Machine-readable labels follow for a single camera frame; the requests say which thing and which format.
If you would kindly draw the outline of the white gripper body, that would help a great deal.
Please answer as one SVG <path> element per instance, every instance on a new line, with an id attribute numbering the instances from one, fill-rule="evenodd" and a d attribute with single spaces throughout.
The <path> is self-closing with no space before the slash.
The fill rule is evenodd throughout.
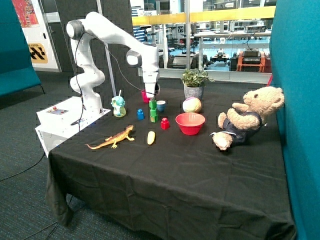
<path id="1" fill-rule="evenodd" d="M 159 71 L 143 71 L 142 78 L 146 96 L 154 98 L 160 92 L 160 85 L 158 84 Z"/>

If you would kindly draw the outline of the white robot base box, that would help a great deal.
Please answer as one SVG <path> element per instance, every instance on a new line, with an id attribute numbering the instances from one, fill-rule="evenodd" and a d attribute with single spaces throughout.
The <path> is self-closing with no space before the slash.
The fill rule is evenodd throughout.
<path id="1" fill-rule="evenodd" d="M 46 156 L 52 149 L 110 112 L 106 108 L 102 112 L 88 112 L 82 106 L 81 98 L 72 96 L 36 113 L 40 125 L 35 131 Z"/>

